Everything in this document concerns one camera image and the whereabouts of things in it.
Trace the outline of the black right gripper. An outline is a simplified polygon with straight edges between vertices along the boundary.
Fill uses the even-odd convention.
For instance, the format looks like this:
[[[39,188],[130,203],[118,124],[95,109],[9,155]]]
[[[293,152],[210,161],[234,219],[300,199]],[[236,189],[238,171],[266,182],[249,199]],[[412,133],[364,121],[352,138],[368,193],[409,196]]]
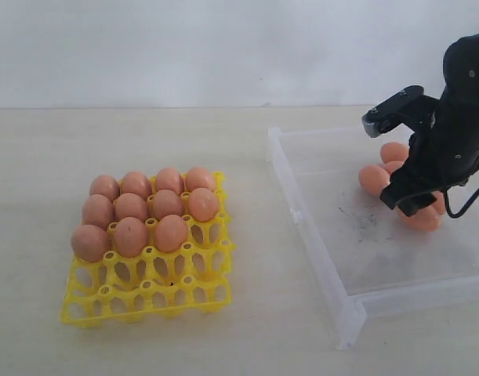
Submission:
[[[414,133],[408,146],[408,158],[380,194],[389,209],[399,208],[406,216],[434,204],[434,191],[463,186],[479,170],[479,144],[473,140],[436,141]]]

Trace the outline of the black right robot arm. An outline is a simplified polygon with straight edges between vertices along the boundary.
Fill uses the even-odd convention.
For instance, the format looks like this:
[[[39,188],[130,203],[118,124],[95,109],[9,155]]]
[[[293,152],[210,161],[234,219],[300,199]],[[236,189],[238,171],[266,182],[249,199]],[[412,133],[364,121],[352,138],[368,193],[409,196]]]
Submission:
[[[380,194],[391,209],[412,216],[446,194],[465,186],[479,170],[479,34],[452,43],[443,58],[445,89],[440,98],[411,85],[362,118],[377,137],[406,125],[412,131],[408,156]]]

